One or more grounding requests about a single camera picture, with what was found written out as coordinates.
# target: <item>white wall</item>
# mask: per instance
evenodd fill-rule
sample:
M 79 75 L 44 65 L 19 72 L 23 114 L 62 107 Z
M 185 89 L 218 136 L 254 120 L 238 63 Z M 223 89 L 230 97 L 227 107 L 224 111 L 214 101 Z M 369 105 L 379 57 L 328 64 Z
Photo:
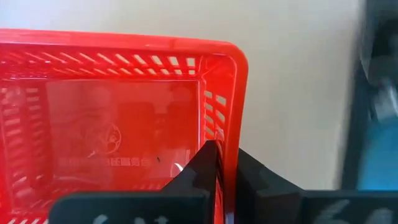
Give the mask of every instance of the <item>white wall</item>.
M 304 188 L 336 186 L 360 0 L 1 0 L 0 27 L 228 40 L 249 60 L 241 147 Z

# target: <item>red plastic basket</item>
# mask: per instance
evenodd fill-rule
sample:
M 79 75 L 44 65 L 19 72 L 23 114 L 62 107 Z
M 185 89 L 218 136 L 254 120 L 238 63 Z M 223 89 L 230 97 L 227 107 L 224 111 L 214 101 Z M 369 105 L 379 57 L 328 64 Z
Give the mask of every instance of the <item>red plastic basket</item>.
M 233 213 L 248 74 L 235 46 L 3 29 L 0 74 L 0 223 L 46 223 L 79 190 L 159 190 L 207 139 Z

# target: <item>plastic basket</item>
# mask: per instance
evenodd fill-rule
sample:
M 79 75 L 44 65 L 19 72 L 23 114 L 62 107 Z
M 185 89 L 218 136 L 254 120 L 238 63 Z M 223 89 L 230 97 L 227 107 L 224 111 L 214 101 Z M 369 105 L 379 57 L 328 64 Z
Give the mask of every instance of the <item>plastic basket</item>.
M 207 139 L 232 213 L 247 73 L 226 42 L 0 30 L 0 223 L 45 223 L 76 191 L 159 190 Z

